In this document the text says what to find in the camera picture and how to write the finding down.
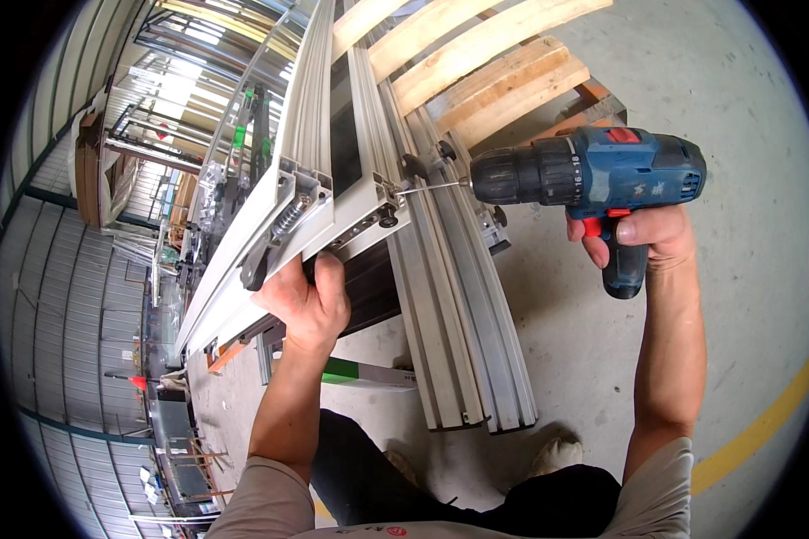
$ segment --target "drill chuck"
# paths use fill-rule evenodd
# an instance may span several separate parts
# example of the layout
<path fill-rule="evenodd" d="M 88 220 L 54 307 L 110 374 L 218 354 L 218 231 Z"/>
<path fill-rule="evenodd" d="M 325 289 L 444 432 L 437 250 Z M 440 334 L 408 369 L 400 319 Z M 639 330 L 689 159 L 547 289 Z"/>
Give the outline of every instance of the drill chuck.
<path fill-rule="evenodd" d="M 477 200 L 488 204 L 539 202 L 543 206 L 578 204 L 581 169 L 564 137 L 486 152 L 470 166 Z"/>

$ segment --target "forearm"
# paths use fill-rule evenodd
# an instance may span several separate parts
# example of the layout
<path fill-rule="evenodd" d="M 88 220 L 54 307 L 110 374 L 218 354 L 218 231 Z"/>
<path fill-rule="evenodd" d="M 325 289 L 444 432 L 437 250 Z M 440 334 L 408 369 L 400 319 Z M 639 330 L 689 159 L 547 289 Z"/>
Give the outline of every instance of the forearm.
<path fill-rule="evenodd" d="M 645 336 L 635 376 L 636 425 L 682 425 L 691 434 L 706 371 L 694 255 L 670 268 L 649 269 Z"/>
<path fill-rule="evenodd" d="M 277 460 L 309 482 L 317 450 L 321 376 L 329 352 L 307 352 L 284 341 L 276 373 L 254 417 L 248 454 Z"/>

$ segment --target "shoe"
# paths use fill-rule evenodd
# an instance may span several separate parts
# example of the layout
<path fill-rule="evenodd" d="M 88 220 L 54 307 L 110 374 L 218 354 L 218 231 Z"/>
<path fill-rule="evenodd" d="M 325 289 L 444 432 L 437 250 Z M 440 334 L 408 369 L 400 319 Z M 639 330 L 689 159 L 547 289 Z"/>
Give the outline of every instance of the shoe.
<path fill-rule="evenodd" d="M 582 464 L 584 460 L 584 447 L 581 442 L 564 442 L 561 438 L 555 438 L 545 444 L 545 447 L 533 459 L 533 468 L 530 469 L 528 479 L 539 477 L 546 473 L 556 472 L 567 466 Z"/>
<path fill-rule="evenodd" d="M 404 458 L 402 454 L 393 449 L 388 449 L 387 451 L 384 451 L 384 457 L 386 457 L 390 464 L 399 470 L 405 479 L 409 480 L 413 486 L 419 487 L 419 485 L 417 485 L 417 475 L 410 466 L 410 462 L 408 462 L 408 460 Z"/>

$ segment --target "white t-shirt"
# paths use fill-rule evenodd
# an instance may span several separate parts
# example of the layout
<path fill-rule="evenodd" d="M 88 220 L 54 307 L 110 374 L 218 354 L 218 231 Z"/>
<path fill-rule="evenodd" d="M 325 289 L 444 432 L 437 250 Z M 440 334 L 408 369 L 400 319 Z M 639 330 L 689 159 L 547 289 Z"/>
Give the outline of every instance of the white t-shirt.
<path fill-rule="evenodd" d="M 600 537 L 689 537 L 689 485 L 693 457 L 689 438 L 659 449 L 620 489 L 614 519 Z M 377 523 L 315 530 L 309 488 L 275 460 L 251 457 L 240 483 L 207 539 L 511 539 L 508 535 L 450 522 Z"/>

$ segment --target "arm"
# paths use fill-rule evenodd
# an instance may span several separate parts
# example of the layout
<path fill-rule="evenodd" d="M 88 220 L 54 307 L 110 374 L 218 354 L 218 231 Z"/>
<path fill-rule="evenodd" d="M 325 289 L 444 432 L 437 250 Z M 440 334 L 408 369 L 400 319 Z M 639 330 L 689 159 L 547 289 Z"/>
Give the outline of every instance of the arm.
<path fill-rule="evenodd" d="M 608 248 L 582 238 L 584 225 L 569 221 L 569 239 L 583 240 L 600 268 Z M 650 244 L 645 285 L 647 319 L 635 373 L 635 428 L 626 452 L 624 483 L 668 442 L 692 435 L 704 398 L 707 348 L 695 239 L 683 206 L 637 210 L 618 224 L 618 241 Z"/>
<path fill-rule="evenodd" d="M 282 358 L 254 418 L 248 454 L 285 464 L 307 484 L 317 450 L 321 376 L 350 318 L 344 267 L 332 254 L 318 253 L 315 283 L 306 281 L 296 257 L 252 296 L 287 330 Z"/>

